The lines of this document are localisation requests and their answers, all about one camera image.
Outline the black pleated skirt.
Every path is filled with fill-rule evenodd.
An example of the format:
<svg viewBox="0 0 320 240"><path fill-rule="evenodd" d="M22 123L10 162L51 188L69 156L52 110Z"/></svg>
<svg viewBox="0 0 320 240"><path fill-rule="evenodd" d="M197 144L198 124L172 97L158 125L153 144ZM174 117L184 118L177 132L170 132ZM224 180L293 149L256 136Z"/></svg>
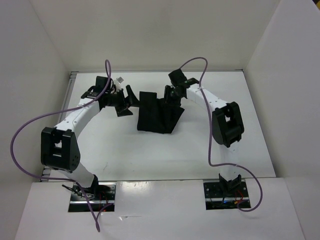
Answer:
<svg viewBox="0 0 320 240"><path fill-rule="evenodd" d="M155 92L139 93L137 130L159 134L171 134L184 108L170 105L164 98L157 98Z"/></svg>

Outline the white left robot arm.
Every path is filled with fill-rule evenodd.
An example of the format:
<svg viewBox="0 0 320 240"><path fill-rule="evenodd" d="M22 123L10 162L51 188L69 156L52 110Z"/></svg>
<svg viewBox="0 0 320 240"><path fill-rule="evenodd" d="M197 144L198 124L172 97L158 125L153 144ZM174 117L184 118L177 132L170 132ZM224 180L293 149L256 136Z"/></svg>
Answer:
<svg viewBox="0 0 320 240"><path fill-rule="evenodd" d="M93 117L105 107L115 108L118 117L130 116L130 107L138 107L139 100L130 85L122 88L121 77L112 80L97 76L81 97L75 110L54 127L45 127L41 132L41 163L79 183L71 191L88 200L96 199L107 187L99 185L96 175L81 164L78 137Z"/></svg>

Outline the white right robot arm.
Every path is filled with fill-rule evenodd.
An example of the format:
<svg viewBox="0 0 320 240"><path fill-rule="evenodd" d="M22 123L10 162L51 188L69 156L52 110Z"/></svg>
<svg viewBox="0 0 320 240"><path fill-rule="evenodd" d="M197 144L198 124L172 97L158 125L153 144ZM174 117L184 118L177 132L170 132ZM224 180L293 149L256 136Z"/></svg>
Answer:
<svg viewBox="0 0 320 240"><path fill-rule="evenodd" d="M229 197L241 184L241 174L236 170L239 163L239 141L244 133L240 107L236 102L227 102L201 86L195 78L188 79L181 69L168 74L171 85L165 87L165 100L177 103L182 98L193 101L210 116L211 141L219 145L221 167L218 180L219 191Z"/></svg>

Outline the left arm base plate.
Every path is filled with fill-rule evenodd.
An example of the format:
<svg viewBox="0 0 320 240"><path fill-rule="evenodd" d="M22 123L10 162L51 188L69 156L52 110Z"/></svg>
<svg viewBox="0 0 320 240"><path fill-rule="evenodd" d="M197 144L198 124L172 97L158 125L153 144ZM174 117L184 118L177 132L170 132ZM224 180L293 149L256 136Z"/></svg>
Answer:
<svg viewBox="0 0 320 240"><path fill-rule="evenodd" d="M92 210L96 213L101 209L103 212L113 212L115 210L116 182L100 182L99 187L102 191L97 195L87 194ZM89 212L90 208L79 186L74 184L68 189L71 191L68 212Z"/></svg>

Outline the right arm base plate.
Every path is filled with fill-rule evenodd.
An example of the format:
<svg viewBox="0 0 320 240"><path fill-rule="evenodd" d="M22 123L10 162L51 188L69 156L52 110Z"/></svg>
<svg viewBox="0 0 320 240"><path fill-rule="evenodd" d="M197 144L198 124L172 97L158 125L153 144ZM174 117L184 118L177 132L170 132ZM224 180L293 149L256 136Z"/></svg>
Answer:
<svg viewBox="0 0 320 240"><path fill-rule="evenodd" d="M251 203L246 182L243 180L235 190L224 193L218 180L203 182L206 210L250 209Z"/></svg>

